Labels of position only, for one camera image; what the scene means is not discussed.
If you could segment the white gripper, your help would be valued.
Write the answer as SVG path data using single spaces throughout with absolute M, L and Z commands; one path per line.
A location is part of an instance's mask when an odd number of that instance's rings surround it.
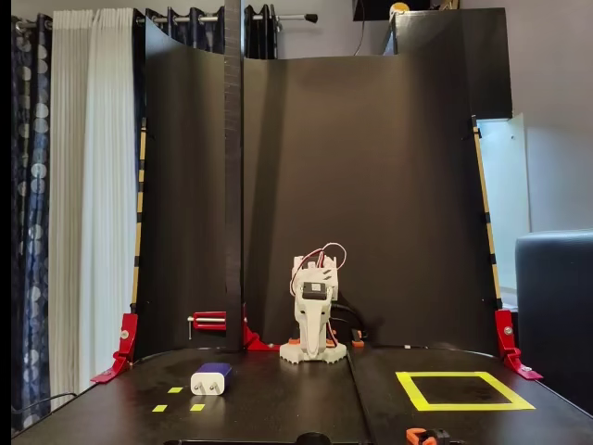
M 330 307 L 333 293 L 334 288 L 324 282 L 302 282 L 296 288 L 296 307 L 303 310 L 299 312 L 301 347 L 309 357 L 316 357 L 327 349 L 330 334 L 329 314 L 325 309 Z

